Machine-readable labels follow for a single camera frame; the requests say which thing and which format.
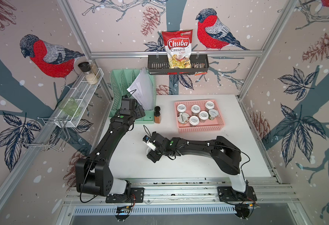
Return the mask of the brown foil-lid yogurt cup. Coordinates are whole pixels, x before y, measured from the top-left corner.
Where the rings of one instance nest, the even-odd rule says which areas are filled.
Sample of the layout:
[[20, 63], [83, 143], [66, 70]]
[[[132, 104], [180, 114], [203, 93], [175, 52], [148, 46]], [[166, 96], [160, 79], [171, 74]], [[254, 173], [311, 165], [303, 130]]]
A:
[[186, 125], [189, 122], [190, 115], [186, 112], [181, 112], [178, 114], [177, 120], [180, 125]]

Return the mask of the green white-lid yogurt cup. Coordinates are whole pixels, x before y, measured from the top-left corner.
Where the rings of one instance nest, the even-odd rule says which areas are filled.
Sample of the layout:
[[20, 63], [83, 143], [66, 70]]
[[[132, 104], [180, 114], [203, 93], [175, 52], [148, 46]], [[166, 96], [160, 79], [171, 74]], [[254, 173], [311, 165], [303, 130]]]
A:
[[211, 121], [216, 119], [219, 116], [219, 112], [215, 109], [210, 109], [208, 111], [208, 114], [209, 114], [209, 120], [211, 120]]

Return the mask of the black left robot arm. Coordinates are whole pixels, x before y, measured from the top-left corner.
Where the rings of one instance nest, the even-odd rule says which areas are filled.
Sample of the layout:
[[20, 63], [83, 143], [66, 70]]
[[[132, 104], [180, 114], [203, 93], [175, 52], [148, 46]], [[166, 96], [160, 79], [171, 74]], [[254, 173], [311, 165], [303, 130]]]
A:
[[120, 109], [110, 119], [108, 130], [98, 146], [75, 164], [76, 188], [80, 194], [130, 197], [130, 183], [115, 179], [109, 164], [122, 137], [133, 129], [135, 120], [144, 116], [144, 109], [136, 99], [124, 97], [121, 100]]

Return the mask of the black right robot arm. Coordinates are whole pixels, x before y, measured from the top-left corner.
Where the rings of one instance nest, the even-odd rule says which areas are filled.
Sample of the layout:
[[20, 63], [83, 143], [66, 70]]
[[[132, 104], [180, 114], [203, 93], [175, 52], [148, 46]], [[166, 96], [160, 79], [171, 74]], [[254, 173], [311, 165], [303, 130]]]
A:
[[167, 139], [157, 132], [145, 135], [143, 142], [150, 148], [147, 158], [156, 163], [162, 156], [175, 160], [183, 155], [212, 158], [220, 170], [229, 175], [232, 190], [245, 194], [248, 182], [241, 168], [242, 151], [223, 136], [208, 141], [193, 141], [179, 137]]

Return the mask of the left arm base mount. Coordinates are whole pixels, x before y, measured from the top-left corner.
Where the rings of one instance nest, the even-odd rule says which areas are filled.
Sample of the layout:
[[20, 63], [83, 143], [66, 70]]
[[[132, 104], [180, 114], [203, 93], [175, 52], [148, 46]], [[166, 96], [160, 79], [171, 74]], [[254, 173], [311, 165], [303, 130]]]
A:
[[116, 206], [115, 218], [118, 222], [124, 222], [133, 212], [136, 203], [143, 203], [144, 198], [143, 187], [131, 187], [131, 183], [126, 181], [126, 187], [123, 194], [108, 194], [106, 203], [121, 203]]

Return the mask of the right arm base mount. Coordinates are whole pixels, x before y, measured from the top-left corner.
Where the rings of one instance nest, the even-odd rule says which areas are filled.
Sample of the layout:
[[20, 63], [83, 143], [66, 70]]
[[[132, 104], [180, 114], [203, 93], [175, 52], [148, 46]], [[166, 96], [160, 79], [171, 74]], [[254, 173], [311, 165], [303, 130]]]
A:
[[248, 219], [254, 212], [257, 196], [252, 186], [246, 185], [245, 192], [235, 191], [232, 187], [217, 187], [219, 200], [234, 206], [239, 219]]

